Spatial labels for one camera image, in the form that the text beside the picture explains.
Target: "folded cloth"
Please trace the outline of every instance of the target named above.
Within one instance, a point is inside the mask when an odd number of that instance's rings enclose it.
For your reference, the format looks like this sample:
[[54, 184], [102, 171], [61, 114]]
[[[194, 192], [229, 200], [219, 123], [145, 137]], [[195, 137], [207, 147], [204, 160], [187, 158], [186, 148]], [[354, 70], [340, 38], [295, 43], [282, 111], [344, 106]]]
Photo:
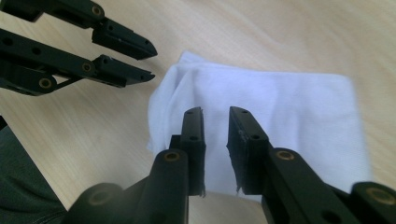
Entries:
[[180, 134], [184, 112], [196, 106], [204, 110], [207, 190], [236, 193], [226, 147], [230, 106], [249, 110], [274, 147], [300, 153], [326, 183], [350, 192], [353, 183], [372, 178], [347, 77], [253, 71], [186, 51], [149, 100], [148, 148], [155, 155], [169, 147], [172, 134]]

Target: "table surface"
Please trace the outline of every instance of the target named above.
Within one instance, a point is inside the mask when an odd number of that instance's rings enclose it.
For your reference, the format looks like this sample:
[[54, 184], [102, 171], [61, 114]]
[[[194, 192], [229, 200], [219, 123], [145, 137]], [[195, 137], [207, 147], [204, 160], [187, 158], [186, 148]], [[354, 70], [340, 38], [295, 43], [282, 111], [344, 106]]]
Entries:
[[[148, 175], [149, 97], [186, 49], [250, 69], [350, 77], [375, 181], [396, 189], [395, 1], [96, 3], [148, 38], [159, 55], [138, 62], [92, 44], [90, 29], [48, 15], [30, 23], [0, 13], [2, 29], [91, 60], [106, 54], [157, 75], [125, 89], [81, 80], [40, 97], [0, 90], [0, 113], [66, 207], [96, 183], [128, 187]], [[191, 198], [190, 223], [263, 222], [257, 203], [215, 193]]]

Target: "black metal bracket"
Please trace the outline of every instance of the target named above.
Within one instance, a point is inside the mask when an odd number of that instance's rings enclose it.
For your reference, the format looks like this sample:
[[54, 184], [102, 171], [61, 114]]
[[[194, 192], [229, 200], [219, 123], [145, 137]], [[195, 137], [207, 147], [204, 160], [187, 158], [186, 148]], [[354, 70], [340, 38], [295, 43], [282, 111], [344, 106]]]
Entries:
[[[157, 55], [143, 36], [105, 17], [89, 0], [3, 0], [0, 10], [36, 21], [43, 12], [81, 28], [93, 28], [92, 41], [137, 60]], [[101, 55], [93, 61], [0, 29], [0, 88], [27, 95], [47, 94], [83, 78], [115, 87], [150, 81], [155, 76]], [[65, 77], [57, 83], [53, 76]]]
[[87, 189], [63, 224], [188, 223], [189, 196], [205, 194], [203, 119], [200, 107], [188, 110], [181, 135], [156, 156], [148, 177], [126, 190], [114, 184]]
[[148, 39], [106, 18], [103, 8], [90, 0], [3, 0], [0, 10], [31, 22], [48, 13], [78, 27], [93, 28], [92, 42], [103, 47], [137, 60], [157, 55]]
[[297, 153], [273, 148], [249, 111], [230, 108], [227, 145], [238, 189], [262, 195], [268, 223], [396, 223], [396, 191], [364, 182], [351, 194], [325, 184]]

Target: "mounting hole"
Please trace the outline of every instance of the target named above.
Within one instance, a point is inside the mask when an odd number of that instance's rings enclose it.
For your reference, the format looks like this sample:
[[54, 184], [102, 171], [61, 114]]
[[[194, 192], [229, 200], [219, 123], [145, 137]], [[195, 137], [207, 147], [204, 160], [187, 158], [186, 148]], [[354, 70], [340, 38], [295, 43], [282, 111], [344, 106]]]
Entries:
[[33, 52], [33, 54], [35, 54], [35, 55], [40, 55], [40, 54], [41, 54], [41, 49], [39, 49], [39, 48], [32, 48], [32, 52]]
[[52, 87], [52, 82], [47, 78], [41, 78], [38, 81], [38, 85], [43, 89], [49, 89]]
[[14, 44], [14, 41], [12, 41], [11, 38], [6, 37], [3, 39], [3, 44], [5, 44], [7, 46], [12, 46]]
[[372, 199], [376, 200], [378, 203], [387, 205], [396, 204], [395, 197], [382, 189], [368, 188], [366, 192]]
[[96, 16], [100, 16], [100, 15], [102, 15], [102, 10], [97, 6], [93, 6], [92, 13]]
[[342, 223], [341, 218], [334, 212], [324, 211], [321, 215], [329, 223]]
[[278, 151], [276, 153], [277, 157], [283, 161], [292, 161], [294, 160], [294, 155], [289, 153], [288, 151]]
[[113, 193], [108, 189], [99, 189], [94, 192], [88, 200], [93, 206], [102, 205], [113, 199]]
[[168, 152], [164, 157], [166, 161], [178, 161], [180, 155], [176, 152]]
[[91, 71], [91, 65], [90, 64], [88, 64], [88, 63], [84, 63], [83, 65], [82, 65], [82, 70], [84, 70], [84, 72], [90, 72]]

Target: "gray fabric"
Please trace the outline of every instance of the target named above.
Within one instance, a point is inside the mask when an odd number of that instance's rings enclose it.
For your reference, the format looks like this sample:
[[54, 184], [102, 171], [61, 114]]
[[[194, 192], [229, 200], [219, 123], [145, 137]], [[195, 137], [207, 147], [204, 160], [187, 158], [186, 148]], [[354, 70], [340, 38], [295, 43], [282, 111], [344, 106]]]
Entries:
[[0, 223], [61, 223], [66, 210], [14, 133], [0, 130]]

